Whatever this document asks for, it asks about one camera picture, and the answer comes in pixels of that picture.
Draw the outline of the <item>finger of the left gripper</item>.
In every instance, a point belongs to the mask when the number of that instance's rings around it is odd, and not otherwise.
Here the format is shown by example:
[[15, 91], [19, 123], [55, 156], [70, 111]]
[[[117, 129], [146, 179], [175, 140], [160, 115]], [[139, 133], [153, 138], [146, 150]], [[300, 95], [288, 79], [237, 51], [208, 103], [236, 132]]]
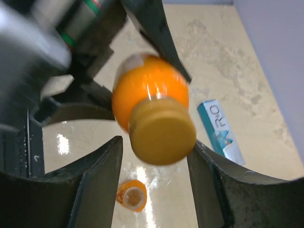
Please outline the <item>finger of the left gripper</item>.
[[121, 3], [141, 36], [190, 83], [191, 77], [180, 61], [175, 48], [163, 2], [161, 0], [123, 0]]

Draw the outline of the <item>orange cap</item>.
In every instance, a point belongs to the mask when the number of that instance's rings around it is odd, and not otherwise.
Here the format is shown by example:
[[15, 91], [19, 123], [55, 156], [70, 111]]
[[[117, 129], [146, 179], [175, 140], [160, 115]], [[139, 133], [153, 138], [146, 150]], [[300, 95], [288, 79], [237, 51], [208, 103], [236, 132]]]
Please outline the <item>orange cap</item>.
[[172, 98], [144, 100], [132, 111], [129, 138], [134, 154], [151, 165], [171, 165], [185, 158], [196, 143], [188, 109]]

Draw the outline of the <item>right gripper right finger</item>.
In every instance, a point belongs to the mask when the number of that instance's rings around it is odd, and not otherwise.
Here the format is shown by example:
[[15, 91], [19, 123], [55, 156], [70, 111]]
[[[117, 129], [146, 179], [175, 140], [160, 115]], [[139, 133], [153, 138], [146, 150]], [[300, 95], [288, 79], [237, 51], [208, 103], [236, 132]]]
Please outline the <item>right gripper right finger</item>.
[[249, 170], [196, 141], [187, 157], [200, 228], [302, 228], [304, 179]]

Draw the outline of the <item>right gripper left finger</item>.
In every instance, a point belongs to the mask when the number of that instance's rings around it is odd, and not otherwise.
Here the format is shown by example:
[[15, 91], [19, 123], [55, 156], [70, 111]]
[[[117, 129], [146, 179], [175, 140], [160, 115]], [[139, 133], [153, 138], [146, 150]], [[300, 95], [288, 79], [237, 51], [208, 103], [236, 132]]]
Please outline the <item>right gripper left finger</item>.
[[109, 228], [123, 156], [115, 136], [94, 152], [40, 178], [0, 174], [3, 228]]

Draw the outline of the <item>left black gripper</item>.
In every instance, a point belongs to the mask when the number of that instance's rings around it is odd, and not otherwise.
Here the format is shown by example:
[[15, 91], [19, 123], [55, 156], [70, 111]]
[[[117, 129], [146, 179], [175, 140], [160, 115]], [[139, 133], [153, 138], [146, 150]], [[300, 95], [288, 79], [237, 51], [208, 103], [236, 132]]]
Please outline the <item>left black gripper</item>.
[[112, 92], [95, 76], [123, 28], [119, 0], [3, 0], [0, 3], [0, 121], [40, 126], [114, 121]]

